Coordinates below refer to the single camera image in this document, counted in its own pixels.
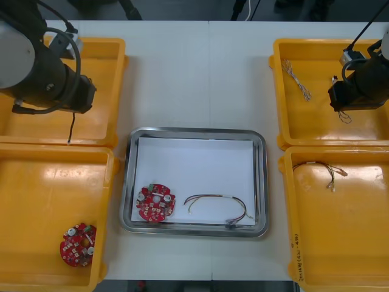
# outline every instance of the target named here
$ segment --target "robotic arm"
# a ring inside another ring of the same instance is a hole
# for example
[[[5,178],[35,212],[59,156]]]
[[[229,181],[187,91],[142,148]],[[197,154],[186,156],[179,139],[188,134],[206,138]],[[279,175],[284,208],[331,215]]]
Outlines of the robotic arm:
[[[64,20],[66,31],[47,27],[37,4]],[[46,32],[57,33],[49,47],[43,43]],[[77,33],[71,23],[40,0],[0,0],[0,92],[15,99],[14,113],[62,110],[83,114],[92,108],[96,88],[80,74]],[[76,70],[61,58],[75,58]],[[23,103],[45,109],[24,107]]]
[[[368,48],[369,58],[353,50],[360,36],[389,4],[380,8],[357,38],[343,50],[340,59],[343,65],[343,81],[337,81],[329,89],[331,106],[335,111],[373,110],[384,105],[389,99],[389,31],[382,40]],[[354,72],[346,77],[346,71]]]

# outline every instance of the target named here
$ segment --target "cable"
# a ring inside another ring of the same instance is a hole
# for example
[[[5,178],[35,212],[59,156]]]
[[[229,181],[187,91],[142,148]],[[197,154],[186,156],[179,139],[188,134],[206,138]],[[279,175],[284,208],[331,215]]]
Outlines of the cable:
[[[69,138],[67,139],[67,144],[68,145],[71,143],[71,140],[72,140],[74,123],[75,123],[75,113],[73,113],[73,120],[72,120],[72,124],[71,124],[71,130],[69,132]]]
[[[389,0],[385,2],[385,4],[377,11],[377,13],[373,16],[373,18],[368,22],[368,24],[362,29],[362,31],[358,34],[358,36],[355,38],[355,40],[349,44],[349,46],[344,50],[352,50],[357,40],[365,33],[367,28],[373,23],[374,20],[381,14],[382,11],[386,8],[386,6],[389,4]]]
[[[349,85],[353,85],[346,77],[346,70],[354,63],[364,63],[364,62],[367,62],[368,60],[369,59],[355,59],[355,60],[351,60],[351,61],[347,62],[342,68],[343,81],[348,83]]]
[[[291,62],[287,59],[282,59],[281,61],[281,67],[282,69],[288,73],[297,83],[298,87],[300,88],[300,90],[302,91],[303,93],[303,96],[305,98],[305,100],[308,102],[311,100],[312,98],[312,94],[311,92],[307,89],[307,87],[305,87],[304,85],[301,84],[301,82],[299,81],[299,79],[297,78],[297,76],[293,73],[293,69],[292,69],[292,65],[291,65]]]
[[[254,17],[254,15],[255,15],[256,9],[258,8],[258,5],[260,4],[260,2],[261,2],[261,0],[258,0],[257,4],[256,4],[256,6],[255,6],[254,12],[253,12],[253,14],[252,14],[252,16],[251,16],[251,18],[250,18],[250,21],[253,20],[253,17]]]
[[[37,3],[37,4],[39,4],[40,6],[42,6],[44,8],[46,8],[48,11],[50,11],[56,17],[58,17],[60,20],[62,20],[65,23],[66,28],[69,30],[69,32],[72,32],[72,33],[76,33],[77,32],[77,29],[75,29],[74,26],[64,16],[62,16],[62,14],[60,14],[54,8],[52,8],[51,6],[48,6],[45,2],[43,2],[41,0],[32,0],[32,1]]]
[[[235,0],[231,21],[236,21],[238,19],[239,14],[241,14],[243,7],[246,4],[246,1],[247,0]]]
[[[347,125],[353,121],[353,119],[349,116],[349,114],[345,113],[344,111],[338,111],[339,119],[346,123]]]
[[[249,14],[248,14],[248,16],[246,17],[245,21],[249,20],[250,15],[251,15],[251,0],[249,0]]]
[[[20,106],[19,109],[23,110],[23,112],[22,112],[23,114],[49,114],[49,113],[52,113],[53,111],[60,109],[63,105],[66,104],[66,102],[68,102],[72,98],[72,96],[75,94],[75,92],[78,88],[78,84],[80,83],[80,79],[81,79],[81,55],[80,55],[80,51],[78,50],[78,47],[77,47],[76,43],[74,42],[74,40],[69,35],[67,35],[66,32],[63,32],[62,30],[59,30],[59,29],[54,29],[53,27],[48,27],[46,29],[46,32],[55,32],[55,33],[62,35],[63,37],[67,38],[67,40],[69,40],[71,46],[73,47],[74,54],[75,54],[75,62],[76,62],[74,82],[73,82],[72,87],[69,90],[67,90],[67,92],[64,93],[65,98],[60,100],[60,102],[58,102],[56,105],[52,106],[51,108],[40,109],[40,110],[32,109],[32,108],[24,108],[24,107]]]
[[[237,197],[235,197],[235,196],[224,196],[224,195],[193,195],[193,196],[188,197],[188,198],[185,200],[184,205],[186,205],[188,202],[192,201],[192,203],[189,205],[189,208],[188,208],[189,214],[191,214],[190,210],[191,210],[192,205],[193,205],[195,202],[197,202],[198,200],[200,200],[201,198],[228,198],[228,199],[233,199],[233,200],[235,200],[236,202],[238,202],[238,203],[242,206],[242,208],[244,209],[244,212],[243,212],[242,215],[240,215],[240,216],[238,216],[238,217],[236,217],[236,218],[234,218],[234,219],[228,219],[228,220],[226,220],[225,222],[226,222],[228,225],[230,225],[230,226],[237,224],[237,222],[239,222],[240,220],[242,220],[245,216],[247,216],[247,217],[249,217],[249,218],[253,218],[252,216],[250,216],[250,215],[247,213],[247,207],[246,207],[246,205],[244,204],[244,202],[243,202],[241,199],[239,199],[239,198],[237,198]]]
[[[298,168],[304,164],[320,164],[320,165],[324,166],[328,170],[328,173],[331,175],[331,181],[327,184],[326,188],[331,189],[332,192],[335,192],[335,172],[342,175],[342,176],[348,176],[348,173],[346,171],[344,171],[343,169],[336,167],[336,166],[332,166],[332,165],[325,163],[325,162],[322,162],[322,161],[301,162],[301,163],[293,166],[293,171],[295,171],[296,168]]]

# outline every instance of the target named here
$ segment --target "handwritten label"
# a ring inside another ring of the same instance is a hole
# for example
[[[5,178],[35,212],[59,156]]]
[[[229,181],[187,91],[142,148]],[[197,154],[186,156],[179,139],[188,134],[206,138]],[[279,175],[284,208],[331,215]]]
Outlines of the handwritten label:
[[[296,258],[297,258],[297,271],[298,271],[298,281],[302,282],[304,281],[304,275],[303,275],[303,259],[300,254],[300,248],[298,247],[299,244],[298,234],[294,235],[294,243],[296,247]]]

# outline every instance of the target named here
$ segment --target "thin wire bundle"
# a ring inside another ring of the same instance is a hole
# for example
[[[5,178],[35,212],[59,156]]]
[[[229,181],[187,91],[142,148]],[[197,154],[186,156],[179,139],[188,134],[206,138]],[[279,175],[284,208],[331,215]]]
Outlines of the thin wire bundle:
[[[310,101],[312,98],[312,94],[304,85],[302,85],[300,83],[300,81],[297,79],[296,75],[293,73],[291,62],[287,59],[282,59],[281,66],[282,66],[282,69],[286,73],[288,73],[296,81],[298,87],[300,88],[300,90],[302,91],[302,93],[304,95],[305,100],[307,102]]]
[[[235,201],[237,201],[241,206],[242,208],[244,209],[244,212],[242,215],[240,215],[239,217],[236,217],[234,219],[228,219],[226,220],[225,222],[228,224],[228,225],[234,225],[234,224],[237,224],[237,222],[241,221],[245,216],[249,217],[249,218],[253,218],[252,216],[250,216],[248,213],[247,213],[247,207],[246,207],[246,204],[244,204],[244,202],[235,197],[235,196],[224,196],[224,195],[194,195],[194,196],[190,196],[188,197],[185,202],[184,202],[184,205],[186,205],[188,202],[192,202],[190,205],[189,205],[189,208],[188,208],[188,212],[189,214],[191,214],[190,212],[190,209],[192,207],[192,205],[197,202],[198,200],[200,200],[201,198],[228,198],[228,199],[233,199]]]
[[[322,161],[306,161],[306,162],[301,162],[299,164],[296,164],[293,166],[293,171],[297,168],[300,167],[304,164],[321,164],[324,166],[327,170],[328,173],[331,175],[331,181],[327,184],[326,188],[331,189],[332,192],[335,192],[335,172],[342,175],[342,176],[348,176],[348,173],[344,171],[343,169],[330,165],[328,163],[322,162]]]
[[[331,83],[332,85],[334,85],[336,83],[336,81],[338,80],[338,76],[334,75],[331,79]],[[346,124],[349,124],[353,121],[353,119],[349,116],[349,114],[345,113],[344,111],[338,111],[338,116],[339,116],[339,119],[343,122],[343,123],[346,123]]]
[[[353,119],[344,111],[338,111],[339,119],[346,124],[349,124],[353,121]]]

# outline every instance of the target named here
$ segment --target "colored wire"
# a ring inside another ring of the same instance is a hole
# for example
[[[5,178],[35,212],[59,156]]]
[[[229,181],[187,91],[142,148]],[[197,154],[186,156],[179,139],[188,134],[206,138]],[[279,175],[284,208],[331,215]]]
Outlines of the colored wire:
[[[300,90],[303,93],[303,96],[304,96],[305,100],[307,102],[310,101],[311,98],[312,98],[312,94],[304,85],[301,84],[301,82],[297,79],[296,75],[293,73],[291,62],[289,60],[287,60],[287,59],[283,59],[281,61],[281,66],[282,66],[282,69],[286,73],[288,73],[296,81],[298,87],[300,88]]]
[[[339,119],[346,123],[347,125],[353,121],[353,119],[349,116],[349,114],[345,113],[344,111],[338,111]]]
[[[337,82],[338,77],[335,75],[331,80],[332,80],[332,85],[334,85]],[[338,116],[343,123],[349,124],[353,121],[353,119],[349,116],[349,114],[345,113],[344,111],[338,111]]]
[[[249,217],[249,218],[253,218],[252,216],[250,216],[248,213],[247,213],[247,207],[246,207],[246,204],[244,204],[244,202],[235,197],[235,196],[224,196],[224,195],[193,195],[193,196],[190,196],[188,197],[185,202],[184,202],[184,205],[186,205],[187,203],[191,202],[191,204],[189,205],[189,208],[188,208],[188,212],[189,214],[191,214],[191,207],[192,205],[197,202],[198,200],[200,200],[201,198],[228,198],[228,199],[233,199],[235,200],[236,202],[238,202],[244,212],[242,215],[236,217],[236,218],[233,218],[233,219],[228,219],[226,220],[225,222],[228,224],[228,225],[234,225],[234,224],[237,224],[237,222],[239,222],[240,220],[242,220],[245,216]]]
[[[69,132],[69,138],[67,139],[67,144],[70,144],[70,143],[71,143],[72,136],[73,136],[73,127],[74,127],[74,123],[75,123],[75,113],[73,113],[73,120],[72,120],[72,124],[71,124],[71,130],[70,130],[70,132]]]
[[[249,15],[246,17],[245,21],[249,20],[251,15],[251,0],[249,0]]]
[[[320,164],[320,165],[324,166],[328,170],[328,173],[331,175],[331,181],[327,184],[326,188],[331,189],[332,192],[335,192],[335,172],[342,175],[342,176],[348,175],[348,173],[346,171],[344,171],[343,169],[341,169],[340,167],[336,167],[336,166],[330,165],[330,164],[322,162],[322,161],[301,162],[301,163],[293,166],[293,171],[295,171],[295,169],[297,169],[298,167],[300,167],[304,164]]]

